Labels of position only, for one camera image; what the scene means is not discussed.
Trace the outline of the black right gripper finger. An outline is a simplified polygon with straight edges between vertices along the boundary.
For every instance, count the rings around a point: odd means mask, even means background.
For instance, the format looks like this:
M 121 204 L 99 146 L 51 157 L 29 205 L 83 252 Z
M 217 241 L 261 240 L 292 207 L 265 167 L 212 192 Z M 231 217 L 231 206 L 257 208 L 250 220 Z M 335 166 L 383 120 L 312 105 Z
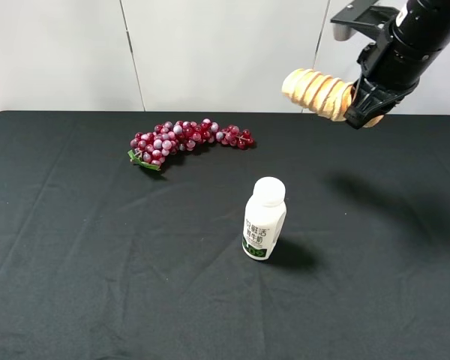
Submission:
M 397 103 L 398 93 L 360 76 L 352 86 L 352 102 L 344 113 L 352 128 L 363 128 L 368 122 L 384 116 Z

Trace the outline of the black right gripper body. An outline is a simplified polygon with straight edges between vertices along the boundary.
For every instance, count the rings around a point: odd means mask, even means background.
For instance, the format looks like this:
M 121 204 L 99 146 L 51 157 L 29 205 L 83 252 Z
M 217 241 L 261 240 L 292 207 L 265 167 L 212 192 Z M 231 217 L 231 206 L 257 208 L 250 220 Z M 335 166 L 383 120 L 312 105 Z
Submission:
M 361 51 L 355 96 L 407 96 L 449 43 L 450 1 L 407 1 Z

